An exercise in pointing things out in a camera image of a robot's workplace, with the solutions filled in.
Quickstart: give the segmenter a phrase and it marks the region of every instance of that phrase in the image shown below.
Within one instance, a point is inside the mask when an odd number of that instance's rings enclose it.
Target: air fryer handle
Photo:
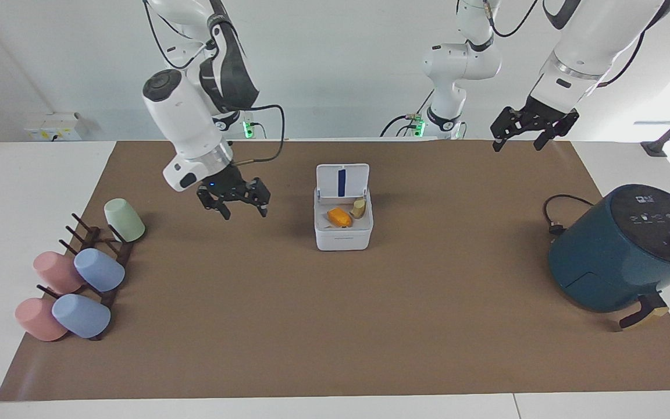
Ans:
[[[628,315],[619,321],[619,327],[621,327],[623,331],[643,324],[644,321],[661,317],[665,315],[665,313],[668,313],[668,306],[657,292],[654,294],[640,295],[637,299],[640,302],[640,311],[633,315]]]

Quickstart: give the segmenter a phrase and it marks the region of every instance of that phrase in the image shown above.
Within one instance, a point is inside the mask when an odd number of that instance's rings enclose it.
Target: plastic box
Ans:
[[[366,198],[366,213],[354,219],[350,228],[337,228],[327,212],[341,207],[350,212],[353,202]],[[319,250],[364,250],[374,229],[372,196],[369,191],[369,165],[318,165],[314,190],[314,233]]]

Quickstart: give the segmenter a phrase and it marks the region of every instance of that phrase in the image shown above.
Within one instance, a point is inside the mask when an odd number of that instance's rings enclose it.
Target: container lid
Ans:
[[[670,194],[645,185],[625,185],[611,193],[612,217],[635,245],[670,262]]]
[[[369,165],[317,166],[317,191],[322,198],[361,198],[369,188]]]

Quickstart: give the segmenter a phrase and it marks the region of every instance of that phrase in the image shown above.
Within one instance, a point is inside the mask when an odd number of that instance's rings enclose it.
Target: cup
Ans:
[[[107,223],[112,225],[125,241],[133,242],[144,235],[146,226],[125,199],[116,198],[108,201],[104,210]]]
[[[110,308],[83,295],[64,295],[56,300],[51,313],[66,329],[85,339],[98,336],[110,323]]]
[[[51,309],[54,303],[44,298],[28,298],[19,303],[14,317],[22,328],[35,339],[51,342],[67,332],[66,327],[54,318]]]
[[[126,269],[112,257],[97,249],[84,249],[74,257],[74,267],[99,292],[115,289],[126,275]]]
[[[70,294],[84,284],[71,258],[56,252],[43,252],[33,261],[40,278],[58,294]]]

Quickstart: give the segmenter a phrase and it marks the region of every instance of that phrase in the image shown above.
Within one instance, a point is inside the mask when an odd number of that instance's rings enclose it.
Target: air fryer control panel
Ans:
[[[670,262],[670,194],[645,185],[620,188],[611,201],[612,217],[635,245]]]

